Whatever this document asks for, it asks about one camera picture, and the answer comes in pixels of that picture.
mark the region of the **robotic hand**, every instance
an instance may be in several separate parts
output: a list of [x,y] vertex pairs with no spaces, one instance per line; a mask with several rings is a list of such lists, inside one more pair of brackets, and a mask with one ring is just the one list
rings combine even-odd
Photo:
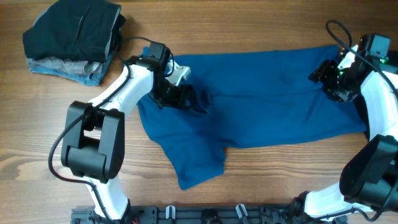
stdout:
[[[368,124],[370,139],[344,168],[340,182],[318,192],[303,192],[291,204],[283,205],[130,206],[118,177],[124,159],[124,119],[146,94],[159,108],[188,110],[195,100],[192,87],[181,84],[190,68],[179,66],[174,59],[167,63],[170,50],[151,42],[147,56],[124,61],[121,76],[104,93],[89,103],[75,101],[68,109],[66,128],[50,152],[50,171],[61,180],[86,184],[95,203],[95,207],[72,210],[71,224],[343,224],[349,213],[362,213],[372,222],[384,211],[398,212],[398,67],[386,63],[389,38],[365,35],[360,45],[351,49],[351,36],[347,46],[330,32],[328,24],[328,32],[349,52],[340,64],[323,62],[309,79],[322,82],[330,100],[354,100]],[[167,65],[171,70],[165,74]],[[85,136],[84,131],[95,128],[101,130],[100,139]],[[54,150],[62,138],[62,164],[80,180],[64,178],[52,167]],[[365,212],[373,210],[376,215],[369,218]]]

